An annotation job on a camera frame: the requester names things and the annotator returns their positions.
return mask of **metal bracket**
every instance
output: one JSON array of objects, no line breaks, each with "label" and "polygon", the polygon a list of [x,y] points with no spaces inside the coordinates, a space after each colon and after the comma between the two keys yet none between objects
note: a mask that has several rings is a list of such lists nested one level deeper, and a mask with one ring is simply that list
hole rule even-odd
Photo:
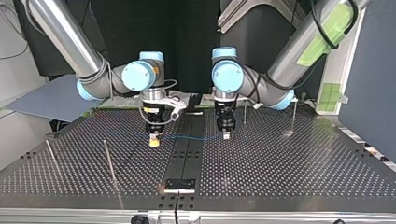
[{"label": "metal bracket", "polygon": [[349,101],[349,98],[341,93],[340,94],[340,99],[339,99],[338,102],[341,102],[342,104],[347,104],[348,101]]},{"label": "metal bracket", "polygon": [[252,8],[259,5],[268,5],[274,7],[282,16],[289,22],[293,21],[294,27],[299,27],[302,22],[302,18],[298,16],[298,13],[294,13],[293,8],[289,2],[285,0],[233,0],[228,5],[218,20],[219,30],[225,34],[237,21],[239,21],[245,14],[247,14]]},{"label": "metal bracket", "polygon": [[164,192],[179,194],[195,193],[195,179],[167,179]]},{"label": "metal bracket", "polygon": [[187,108],[186,104],[180,100],[178,97],[165,97],[158,100],[143,100],[149,104],[157,104],[157,105],[169,105],[174,108],[171,114],[171,120],[176,121],[178,117],[180,117],[180,110]]}]

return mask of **cable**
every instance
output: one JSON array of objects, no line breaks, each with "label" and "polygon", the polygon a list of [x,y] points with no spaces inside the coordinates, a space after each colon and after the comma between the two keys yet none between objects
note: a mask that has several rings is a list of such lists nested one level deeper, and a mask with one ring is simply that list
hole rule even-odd
[{"label": "cable", "polygon": [[318,30],[323,37],[323,39],[326,41],[326,43],[332,48],[332,49],[338,49],[338,45],[334,45],[334,43],[330,40],[330,38],[327,36],[326,32],[324,31],[322,25],[320,24],[321,21],[318,18],[317,11],[315,9],[315,3],[314,0],[309,0],[309,3],[311,4],[312,8],[312,17],[314,18],[314,22],[318,27]]},{"label": "cable", "polygon": [[[0,7],[5,7],[6,9],[8,9],[10,12],[12,12],[15,15],[15,18],[18,20],[18,14],[17,12],[14,10],[14,8],[6,3],[2,3],[0,2]],[[9,24],[12,26],[12,28],[15,30],[15,32],[17,32],[17,34],[23,39],[25,40],[25,38],[23,37],[23,34],[17,29],[17,27],[15,27],[14,23],[9,19],[9,17],[7,16],[7,14],[2,11],[2,14],[6,17],[6,20],[9,22]]]},{"label": "cable", "polygon": [[93,13],[93,10],[92,10],[92,1],[91,1],[91,0],[90,0],[90,14],[91,14],[92,19],[93,19],[96,23],[98,23],[98,20],[97,20],[96,17],[94,16],[94,13]]},{"label": "cable", "polygon": [[173,87],[175,87],[177,85],[177,80],[176,79],[166,79],[163,82],[170,82],[170,81],[173,81],[174,83],[169,85],[169,86],[163,87],[164,90],[171,89],[171,88],[173,88]]},{"label": "cable", "polygon": [[175,205],[175,224],[178,224],[178,215],[177,215],[177,206],[178,206],[178,195],[177,195],[177,200],[176,200],[176,205]]},{"label": "cable", "polygon": [[46,35],[42,29],[39,29],[37,25],[35,25],[35,22],[33,21],[32,17],[30,16],[30,0],[26,0],[26,6],[25,6],[25,14],[27,20],[30,22],[30,24],[42,35]]},{"label": "cable", "polygon": [[163,139],[178,139],[178,138],[185,138],[185,139],[190,139],[190,140],[195,140],[195,141],[210,141],[213,139],[216,139],[217,137],[222,136],[222,134],[217,134],[209,137],[191,137],[188,135],[170,135],[170,136],[164,136]]},{"label": "cable", "polygon": [[4,119],[4,118],[6,118],[6,117],[8,117],[8,116],[10,116],[10,115],[12,115],[12,114],[14,114],[14,113],[16,113],[16,112],[17,112],[17,111],[13,111],[13,112],[11,112],[11,113],[8,113],[8,114],[6,114],[6,115],[0,117],[0,119]]},{"label": "cable", "polygon": [[[5,4],[5,3],[0,3],[0,7],[5,7],[7,9],[9,9],[17,18],[18,18],[18,14],[17,12],[9,5]],[[14,26],[14,24],[12,23],[12,21],[9,19],[9,17],[7,16],[6,13],[4,13],[3,11],[1,11],[3,13],[3,15],[6,17],[6,19],[8,20],[8,22],[11,24],[12,28],[15,30],[15,32],[18,34],[18,36],[20,36],[24,41],[26,41],[23,37],[23,35],[18,31],[17,27]],[[0,58],[0,60],[6,60],[6,59],[12,59],[12,58],[16,58],[18,56],[21,56],[22,54],[24,54],[27,50],[29,49],[29,44],[26,42],[26,46],[24,48],[24,50],[20,53],[17,53],[15,55],[11,55],[11,56],[6,56],[6,57],[2,57]]]},{"label": "cable", "polygon": [[294,17],[295,17],[296,11],[297,11],[298,0],[295,0],[295,1],[296,2],[294,3],[293,13],[291,14],[290,36],[292,36],[293,33],[294,33],[294,29],[293,29],[293,27],[294,27]]},{"label": "cable", "polygon": [[235,100],[233,101],[233,104],[222,114],[219,115],[219,118],[226,116],[227,114],[229,114],[231,111],[233,111],[233,107],[236,107],[236,104],[238,103],[238,97],[239,94],[236,94]]},{"label": "cable", "polygon": [[169,119],[169,120],[167,120],[167,121],[165,121],[165,122],[158,122],[158,123],[157,123],[157,122],[151,122],[151,121],[149,121],[148,119],[146,119],[146,116],[143,114],[142,104],[139,104],[139,112],[140,112],[140,116],[142,117],[142,119],[143,119],[146,123],[151,124],[151,125],[166,125],[166,124],[172,122],[172,119]]},{"label": "cable", "polygon": [[[318,17],[318,13],[315,9],[315,3],[314,0],[310,0],[309,1],[311,4],[311,8],[312,8],[312,17],[314,19],[315,24],[318,27],[318,30],[321,34],[321,36],[323,37],[323,39],[326,41],[326,43],[332,48],[332,49],[338,49],[338,45],[335,45],[329,38],[329,36],[326,34],[326,32],[324,31],[322,25],[321,25],[321,20]],[[347,35],[350,30],[353,28],[353,26],[355,25],[356,21],[358,20],[359,17],[359,8],[358,5],[354,2],[354,0],[348,0],[349,4],[352,6],[353,9],[353,17],[352,17],[352,21],[349,24],[348,28],[345,29],[344,34]]]},{"label": "cable", "polygon": [[346,224],[346,223],[343,219],[340,218],[340,219],[335,220],[333,224]]},{"label": "cable", "polygon": [[24,54],[28,49],[29,49],[29,45],[26,44],[25,49],[21,53],[18,53],[18,54],[12,55],[12,56],[7,56],[7,57],[4,57],[4,58],[0,58],[0,60],[16,58],[16,57],[21,56],[22,54]]},{"label": "cable", "polygon": [[90,3],[91,3],[91,1],[87,1],[87,4],[85,5],[84,14],[82,15],[81,23],[79,24],[81,29],[82,29],[82,26],[84,25],[85,18],[87,17],[88,7],[90,6]]}]

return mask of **black cable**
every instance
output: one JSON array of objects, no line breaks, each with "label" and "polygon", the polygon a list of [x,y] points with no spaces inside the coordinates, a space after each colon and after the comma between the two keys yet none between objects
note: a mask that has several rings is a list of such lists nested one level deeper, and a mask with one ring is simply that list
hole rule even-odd
[{"label": "black cable", "polygon": [[8,116],[10,116],[10,115],[12,115],[12,114],[15,114],[16,112],[17,112],[17,111],[13,111],[13,112],[11,112],[11,113],[9,113],[9,114],[6,114],[6,115],[0,117],[0,119],[4,119],[4,118],[6,118],[6,117],[8,117]]},{"label": "black cable", "polygon": [[224,117],[225,115],[227,115],[227,114],[229,114],[231,111],[233,111],[233,107],[234,107],[234,106],[236,107],[236,105],[237,105],[237,103],[238,103],[238,97],[239,97],[239,94],[236,94],[236,97],[235,97],[235,100],[233,101],[233,104],[230,105],[230,107],[229,107],[224,113],[220,114],[220,115],[219,115],[219,118]]},{"label": "black cable", "polygon": [[317,13],[317,11],[315,9],[314,0],[309,0],[309,3],[311,4],[311,8],[312,8],[312,18],[314,19],[314,22],[317,25],[321,36],[326,41],[326,43],[330,46],[330,48],[338,49],[338,45],[334,45],[334,43],[330,40],[329,36],[326,34],[326,32],[324,31],[324,29],[323,29],[323,27],[321,25],[321,21],[319,20],[318,13]]},{"label": "black cable", "polygon": [[[312,8],[312,18],[314,19],[315,24],[318,27],[318,30],[321,34],[321,36],[323,37],[323,39],[326,41],[326,43],[332,48],[332,49],[338,49],[338,45],[335,45],[329,38],[329,36],[326,34],[326,32],[323,29],[323,26],[321,25],[321,21],[318,17],[318,13],[315,9],[315,3],[314,0],[310,0],[309,1],[311,4],[311,8]],[[353,10],[353,17],[352,17],[352,21],[350,23],[350,25],[348,26],[348,28],[346,28],[346,30],[344,31],[344,34],[347,35],[350,30],[354,27],[354,25],[356,24],[356,21],[358,20],[359,17],[359,8],[358,5],[355,3],[354,0],[348,0],[349,4],[352,6],[352,10]]]},{"label": "black cable", "polygon": [[296,2],[294,3],[293,14],[291,15],[290,36],[292,36],[293,33],[294,33],[294,17],[295,17],[295,15],[296,15],[297,5],[298,5],[298,0],[296,0]]},{"label": "black cable", "polygon": [[352,30],[352,28],[355,26],[355,24],[359,18],[358,4],[356,4],[356,2],[354,0],[348,0],[348,2],[352,6],[353,16],[352,16],[352,22],[350,23],[349,27],[344,31],[345,35],[349,34],[350,30]]},{"label": "black cable", "polygon": [[178,215],[177,215],[177,206],[178,206],[178,195],[177,195],[177,200],[176,200],[176,205],[175,205],[175,223],[178,224]]},{"label": "black cable", "polygon": [[81,21],[81,23],[79,24],[79,26],[81,27],[81,29],[82,29],[82,26],[84,25],[84,22],[85,22],[85,18],[87,17],[87,12],[88,12],[88,6],[90,5],[90,0],[87,0],[87,5],[85,6],[85,9],[84,9],[84,14],[83,14],[83,16],[82,16],[82,21]]},{"label": "black cable", "polygon": [[25,49],[21,53],[18,53],[18,54],[12,55],[12,56],[7,56],[7,57],[4,57],[4,58],[0,58],[0,60],[16,58],[16,57],[21,56],[22,54],[24,54],[26,52],[26,50],[28,50],[28,49],[29,49],[29,45],[26,44]]},{"label": "black cable", "polygon": [[317,102],[316,99],[314,99],[308,92],[308,90],[305,88],[305,85],[303,85],[303,89],[306,93],[306,95],[309,97],[309,100],[311,100],[312,104],[314,104],[315,107],[317,107]]},{"label": "black cable", "polygon": [[343,219],[340,218],[340,219],[335,220],[333,224],[346,224],[346,223]]},{"label": "black cable", "polygon": [[315,64],[310,68],[310,71],[309,71],[308,75],[306,75],[305,79],[304,79],[303,81],[301,81],[300,84],[295,85],[295,86],[292,86],[292,87],[284,87],[284,86],[281,86],[281,85],[277,84],[276,82],[274,82],[274,81],[270,78],[270,76],[268,76],[268,73],[260,74],[260,75],[262,75],[262,78],[263,78],[266,82],[268,82],[269,84],[271,84],[271,85],[277,87],[278,89],[281,89],[282,91],[295,90],[295,89],[298,89],[298,88],[302,87],[302,86],[305,84],[305,82],[312,76],[312,74],[314,74],[315,69],[318,67],[319,62],[320,62],[323,58],[325,58],[325,55],[324,55],[324,54],[320,55],[320,57],[317,59],[317,61],[315,62]]},{"label": "black cable", "polygon": [[[12,9],[8,7],[8,5],[0,5],[0,6],[5,6],[5,7],[8,8],[11,12],[13,12]],[[18,29],[15,27],[15,25],[12,23],[12,21],[8,18],[8,16],[6,15],[6,13],[3,13],[3,15],[6,17],[6,19],[8,20],[8,22],[11,24],[12,28],[13,28],[13,29],[15,30],[15,32],[18,34],[18,36],[20,36],[24,41],[26,41],[25,38],[23,37],[23,35],[18,31]],[[29,49],[29,45],[28,45],[27,42],[26,42],[26,46],[25,46],[25,48],[24,48],[24,50],[23,50],[22,52],[17,53],[17,54],[15,54],[15,55],[7,56],[7,57],[2,57],[2,58],[0,58],[0,60],[6,60],[6,59],[16,58],[16,57],[18,57],[18,56],[21,56],[21,55],[22,55],[23,53],[25,53],[26,50],[28,50],[28,49]]]}]

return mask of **end effector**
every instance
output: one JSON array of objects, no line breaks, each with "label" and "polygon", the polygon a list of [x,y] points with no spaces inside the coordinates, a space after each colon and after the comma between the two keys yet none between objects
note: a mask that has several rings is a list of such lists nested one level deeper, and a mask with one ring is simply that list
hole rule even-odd
[{"label": "end effector", "polygon": [[[139,106],[139,110],[146,122],[146,132],[150,135],[149,145],[158,147],[159,136],[163,133],[165,125],[176,121],[180,111],[186,108],[179,98],[170,98],[166,94],[165,90],[172,86],[165,87],[163,54],[159,51],[140,52],[139,60],[127,64],[121,77],[128,89],[140,91],[142,105]],[[168,121],[163,120],[166,105],[174,108]]]},{"label": "end effector", "polygon": [[230,132],[235,129],[233,112],[239,95],[276,110],[286,109],[294,97],[294,90],[277,89],[267,84],[262,74],[240,64],[235,48],[213,49],[212,63],[217,124],[219,130],[224,133],[224,139],[230,138]]}]

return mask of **gray panel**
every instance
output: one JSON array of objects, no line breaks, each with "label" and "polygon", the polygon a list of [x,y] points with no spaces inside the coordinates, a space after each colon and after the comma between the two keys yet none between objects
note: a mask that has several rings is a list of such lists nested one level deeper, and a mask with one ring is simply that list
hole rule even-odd
[{"label": "gray panel", "polygon": [[368,6],[339,119],[352,132],[396,161],[396,1]]},{"label": "gray panel", "polygon": [[7,105],[23,114],[72,122],[82,113],[101,104],[101,101],[83,100],[76,88],[77,79],[68,75],[27,93]]},{"label": "gray panel", "polygon": [[187,161],[183,175],[199,186],[186,195],[190,208],[395,213],[396,174],[310,108],[297,111],[292,129],[292,108],[249,109],[247,124],[238,109],[236,130],[223,141],[210,138],[219,130],[206,110],[201,167]]},{"label": "gray panel", "polygon": [[161,146],[150,148],[138,111],[94,112],[51,144],[56,161],[42,144],[0,172],[0,207],[158,209],[182,120],[167,125]]}]

